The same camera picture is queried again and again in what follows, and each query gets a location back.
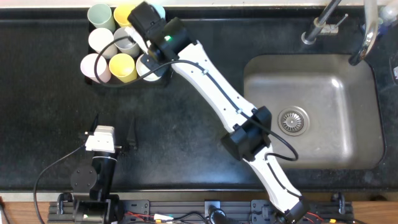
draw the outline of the black countertop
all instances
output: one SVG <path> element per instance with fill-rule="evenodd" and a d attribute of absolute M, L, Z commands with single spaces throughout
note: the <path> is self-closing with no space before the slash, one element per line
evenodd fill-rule
<path fill-rule="evenodd" d="M 209 58 L 243 93 L 243 68 L 263 54 L 351 54 L 362 41 L 363 10 L 339 8 L 349 18 L 339 34 L 301 43 L 301 33 L 322 9 L 168 9 L 204 46 Z M 114 191 L 154 189 L 262 189 L 251 168 L 221 145 L 226 133 L 215 112 L 182 77 L 167 86 L 122 90 L 87 85 L 80 61 L 88 52 L 85 9 L 2 10 L 0 13 L 0 190 L 32 190 L 39 172 L 77 148 L 98 113 L 100 124 L 126 138 L 136 118 L 138 150 L 119 157 Z M 372 66 L 386 153 L 369 170 L 288 169 L 300 190 L 398 189 L 398 86 L 392 63 L 398 29 L 379 39 L 366 61 Z M 69 177 L 90 153 L 79 152 L 47 171 L 41 190 L 70 190 Z"/>

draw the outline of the sink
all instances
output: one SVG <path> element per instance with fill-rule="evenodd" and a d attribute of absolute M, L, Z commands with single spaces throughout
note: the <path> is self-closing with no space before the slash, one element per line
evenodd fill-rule
<path fill-rule="evenodd" d="M 349 55 L 261 55 L 244 69 L 244 97 L 272 113 L 271 129 L 296 148 L 283 168 L 370 169 L 384 155 L 373 71 Z M 292 153 L 271 137 L 274 151 Z"/>

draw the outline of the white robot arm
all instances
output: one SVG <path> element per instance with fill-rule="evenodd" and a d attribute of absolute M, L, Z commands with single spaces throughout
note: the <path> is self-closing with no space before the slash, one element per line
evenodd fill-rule
<path fill-rule="evenodd" d="M 214 109 L 225 129 L 223 139 L 228 151 L 238 160 L 247 162 L 264 187 L 271 203 L 280 211 L 278 221 L 297 223 L 309 210 L 308 203 L 293 187 L 272 151 L 264 129 L 271 127 L 271 114 L 245 100 L 222 76 L 207 57 L 199 41 L 193 40 L 174 18 L 161 19 L 146 2 L 138 5 L 128 17 L 132 28 L 127 33 L 141 49 L 159 63 L 188 60 L 196 63 L 173 63 L 172 68 L 188 80 Z"/>

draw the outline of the drain strainer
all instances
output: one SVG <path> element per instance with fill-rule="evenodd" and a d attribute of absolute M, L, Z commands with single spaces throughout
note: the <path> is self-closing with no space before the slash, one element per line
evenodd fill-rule
<path fill-rule="evenodd" d="M 302 134 L 307 129 L 309 122 L 306 112 L 297 106 L 284 109 L 278 117 L 280 129 L 290 136 Z"/>

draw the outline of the faucet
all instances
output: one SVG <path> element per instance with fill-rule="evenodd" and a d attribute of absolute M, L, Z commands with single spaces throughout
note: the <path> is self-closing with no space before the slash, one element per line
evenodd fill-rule
<path fill-rule="evenodd" d="M 326 26 L 327 19 L 330 17 L 331 13 L 336 9 L 340 2 L 341 0 L 331 0 L 321 15 L 314 19 L 313 24 L 310 26 L 308 32 L 304 32 L 301 36 L 304 44 L 310 45 L 315 43 L 317 36 Z M 367 56 L 369 51 L 372 49 L 377 36 L 379 23 L 376 0 L 364 0 L 364 10 L 366 21 L 364 40 L 356 53 L 349 58 L 348 62 L 351 65 L 357 65 Z"/>

